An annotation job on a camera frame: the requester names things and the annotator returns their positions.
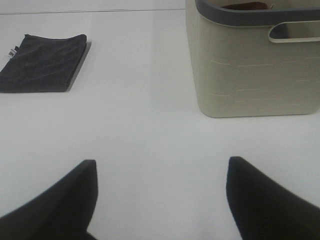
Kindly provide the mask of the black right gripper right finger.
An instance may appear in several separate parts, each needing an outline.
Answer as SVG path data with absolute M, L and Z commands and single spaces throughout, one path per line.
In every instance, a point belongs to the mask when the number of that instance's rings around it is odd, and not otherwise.
M 243 240 L 318 240 L 320 209 L 239 156 L 229 159 L 226 196 Z

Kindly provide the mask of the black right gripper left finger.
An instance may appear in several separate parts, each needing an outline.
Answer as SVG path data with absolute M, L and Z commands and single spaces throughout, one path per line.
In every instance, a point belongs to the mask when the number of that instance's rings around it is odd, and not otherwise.
M 0 218 L 2 240 L 93 240 L 97 164 L 84 160 L 46 191 Z

